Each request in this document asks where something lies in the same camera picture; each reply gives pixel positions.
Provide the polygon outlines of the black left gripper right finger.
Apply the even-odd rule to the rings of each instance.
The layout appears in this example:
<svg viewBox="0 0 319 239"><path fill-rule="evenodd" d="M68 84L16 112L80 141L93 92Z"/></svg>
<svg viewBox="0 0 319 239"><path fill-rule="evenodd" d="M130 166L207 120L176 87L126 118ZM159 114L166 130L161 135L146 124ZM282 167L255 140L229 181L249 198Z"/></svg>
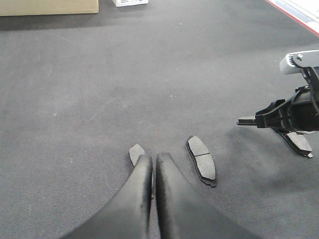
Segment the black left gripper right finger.
<svg viewBox="0 0 319 239"><path fill-rule="evenodd" d="M156 200L163 239L257 237L205 201L188 183L169 153L157 155Z"/></svg>

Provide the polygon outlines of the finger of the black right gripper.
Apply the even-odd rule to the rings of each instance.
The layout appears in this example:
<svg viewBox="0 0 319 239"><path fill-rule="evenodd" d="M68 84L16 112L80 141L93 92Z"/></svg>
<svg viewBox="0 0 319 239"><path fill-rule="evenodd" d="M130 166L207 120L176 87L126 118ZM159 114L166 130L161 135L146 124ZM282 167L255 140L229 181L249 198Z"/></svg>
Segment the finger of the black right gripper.
<svg viewBox="0 0 319 239"><path fill-rule="evenodd" d="M276 100L268 107L255 113L251 117L241 117L237 125L251 125L257 128L292 129L291 100Z"/></svg>

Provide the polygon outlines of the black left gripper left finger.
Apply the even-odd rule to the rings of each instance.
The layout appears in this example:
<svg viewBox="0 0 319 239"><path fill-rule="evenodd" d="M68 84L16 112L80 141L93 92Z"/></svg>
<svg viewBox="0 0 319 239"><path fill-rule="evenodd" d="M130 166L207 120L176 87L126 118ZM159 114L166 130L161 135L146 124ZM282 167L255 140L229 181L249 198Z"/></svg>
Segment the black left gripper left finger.
<svg viewBox="0 0 319 239"><path fill-rule="evenodd" d="M152 194L152 158L141 155L114 197L63 239L147 239Z"/></svg>

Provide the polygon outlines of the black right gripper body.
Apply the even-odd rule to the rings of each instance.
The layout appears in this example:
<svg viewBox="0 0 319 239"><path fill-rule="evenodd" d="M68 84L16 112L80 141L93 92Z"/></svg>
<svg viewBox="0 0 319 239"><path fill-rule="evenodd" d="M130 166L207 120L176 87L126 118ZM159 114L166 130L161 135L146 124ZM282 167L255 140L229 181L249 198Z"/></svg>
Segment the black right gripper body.
<svg viewBox="0 0 319 239"><path fill-rule="evenodd" d="M291 131L319 130L319 68L302 70L307 85L296 89L288 108L288 129Z"/></svg>

